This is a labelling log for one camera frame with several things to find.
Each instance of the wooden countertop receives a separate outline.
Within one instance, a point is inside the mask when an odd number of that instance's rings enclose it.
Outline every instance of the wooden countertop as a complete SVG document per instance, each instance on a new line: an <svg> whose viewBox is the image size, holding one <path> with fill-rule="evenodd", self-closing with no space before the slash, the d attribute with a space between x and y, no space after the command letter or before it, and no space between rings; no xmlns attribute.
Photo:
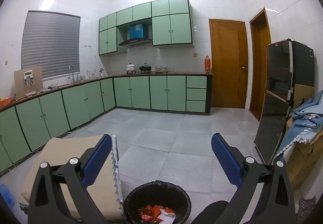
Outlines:
<svg viewBox="0 0 323 224"><path fill-rule="evenodd" d="M24 102L26 102L28 100L43 96L43 95L47 95L47 94L50 94L50 93L53 93L53 92L61 91L61 90L71 88L71 87L75 87L75 86L79 86L79 85L84 85L84 84L90 83L90 82L105 80L105 79L109 79L109 78L118 78L118 77L156 76L156 75L192 75L192 76L197 75L197 76L199 76L199 75L212 75L212 73L206 74L206 73L193 73L193 72L191 72L191 73L190 72L172 72L172 73L166 73L166 74L164 74L164 73L162 73L162 74L150 73L150 74L113 74L113 75L107 75L107 76L104 76L102 78L99 77L99 78L94 78L94 79L88 79L88 80L85 80L85 81L82 81L82 82L75 82L75 83L66 84L66 85L63 85L63 86L59 86L57 89L54 89L54 90L50 90L50 91L47 91L47 92L38 93L38 94L35 94L35 95L24 97L22 99L19 99L19 100L15 101L14 103L9 104L8 106L6 106L4 108L0 108L0 112L2 112L4 110L7 110L7 109L9 109L9 108L11 108L13 106L18 105L18 104L24 103Z"/></svg>

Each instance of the window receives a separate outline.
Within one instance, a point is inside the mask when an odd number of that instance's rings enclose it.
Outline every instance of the window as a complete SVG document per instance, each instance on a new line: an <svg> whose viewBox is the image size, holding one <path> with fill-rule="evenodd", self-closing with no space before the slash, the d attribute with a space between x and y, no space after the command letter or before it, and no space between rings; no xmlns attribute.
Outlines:
<svg viewBox="0 0 323 224"><path fill-rule="evenodd" d="M21 68L41 66L43 79L80 71L80 17L28 11L21 47Z"/></svg>

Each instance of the metal pivot bolt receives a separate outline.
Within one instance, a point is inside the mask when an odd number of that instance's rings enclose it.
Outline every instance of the metal pivot bolt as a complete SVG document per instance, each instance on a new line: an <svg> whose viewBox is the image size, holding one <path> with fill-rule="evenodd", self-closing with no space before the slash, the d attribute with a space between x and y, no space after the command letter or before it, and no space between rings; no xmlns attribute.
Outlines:
<svg viewBox="0 0 323 224"><path fill-rule="evenodd" d="M251 156L248 156L246 159L245 159L249 164L252 164L255 162L255 160L251 157Z"/></svg>
<svg viewBox="0 0 323 224"><path fill-rule="evenodd" d="M40 167L41 168L45 168L45 167L47 167L48 166L48 163L47 162L42 162L41 164L40 164Z"/></svg>
<svg viewBox="0 0 323 224"><path fill-rule="evenodd" d="M70 159L70 161L69 161L69 163L70 163L70 164L72 164L72 165L75 165L75 164L77 164L78 162L79 162L79 160L78 160L76 157L74 157L74 158Z"/></svg>
<svg viewBox="0 0 323 224"><path fill-rule="evenodd" d="M277 165L277 166L279 166L279 167L283 167L283 166L284 166L284 163L283 163L283 162L281 162L281 161L277 161L277 162L276 162L276 165Z"/></svg>

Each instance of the black trash bag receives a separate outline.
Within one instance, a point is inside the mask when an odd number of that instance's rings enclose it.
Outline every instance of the black trash bag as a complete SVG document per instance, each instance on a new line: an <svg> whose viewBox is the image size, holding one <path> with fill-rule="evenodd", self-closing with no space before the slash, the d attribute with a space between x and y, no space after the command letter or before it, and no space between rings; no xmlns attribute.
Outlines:
<svg viewBox="0 0 323 224"><path fill-rule="evenodd" d="M174 210L173 224L184 224L191 213L191 200L180 187L169 182L153 181L132 190L123 203L123 209L130 224L142 224L139 209L151 205L168 207Z"/></svg>

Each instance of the refrigerator door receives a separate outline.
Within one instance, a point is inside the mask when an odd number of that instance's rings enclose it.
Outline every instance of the refrigerator door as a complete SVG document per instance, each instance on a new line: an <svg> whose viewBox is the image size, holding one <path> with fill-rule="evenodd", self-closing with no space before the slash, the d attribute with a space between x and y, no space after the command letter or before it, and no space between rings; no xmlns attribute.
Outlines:
<svg viewBox="0 0 323 224"><path fill-rule="evenodd" d="M256 147L266 164L271 162L282 136L285 134L289 112L288 103L266 91L264 108L255 139Z"/></svg>
<svg viewBox="0 0 323 224"><path fill-rule="evenodd" d="M292 42L284 40L267 45L266 89L285 101L289 101L293 81Z"/></svg>

